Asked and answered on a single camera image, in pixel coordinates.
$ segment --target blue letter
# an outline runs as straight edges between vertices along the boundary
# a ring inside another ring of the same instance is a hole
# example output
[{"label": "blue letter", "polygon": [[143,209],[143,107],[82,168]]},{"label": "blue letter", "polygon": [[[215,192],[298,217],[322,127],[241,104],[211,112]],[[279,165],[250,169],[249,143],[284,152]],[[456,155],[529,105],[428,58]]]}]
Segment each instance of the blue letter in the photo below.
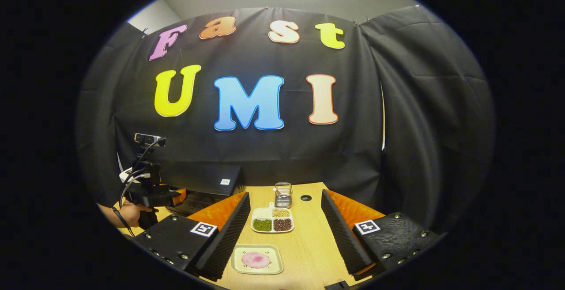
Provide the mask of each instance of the blue letter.
[{"label": "blue letter", "polygon": [[259,117],[254,123],[257,129],[281,129],[284,121],[279,113],[279,90],[283,83],[284,79],[278,75],[264,75],[248,96],[236,77],[216,79],[214,86],[220,91],[220,117],[214,123],[214,129],[230,131],[236,128],[236,123],[232,120],[232,108],[244,129],[249,127],[257,108]]}]

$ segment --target table surface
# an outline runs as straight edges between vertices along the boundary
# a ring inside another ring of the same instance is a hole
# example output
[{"label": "table surface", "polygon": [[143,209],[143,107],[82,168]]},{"label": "table surface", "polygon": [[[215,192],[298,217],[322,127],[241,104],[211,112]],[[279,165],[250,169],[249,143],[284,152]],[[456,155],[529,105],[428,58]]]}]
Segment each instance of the table surface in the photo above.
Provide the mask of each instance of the table surface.
[{"label": "table surface", "polygon": [[[324,286],[345,280],[350,286],[371,278],[370,276],[355,281],[347,273],[345,263],[339,254],[335,239],[329,228],[324,212],[321,210],[321,191],[327,188],[323,183],[293,185],[293,204],[290,208],[294,219],[294,229],[287,233],[266,234],[255,232],[251,228],[253,210],[268,207],[274,202],[273,186],[246,187],[249,192],[251,211],[237,244],[274,245],[279,249],[284,270],[277,275],[250,275],[234,270],[230,262],[224,274],[217,282],[232,290],[323,290]],[[302,201],[302,195],[310,195],[312,200]],[[170,215],[165,207],[157,207],[158,220]],[[119,228],[127,234],[125,228]],[[143,230],[132,229],[134,234]]]}]

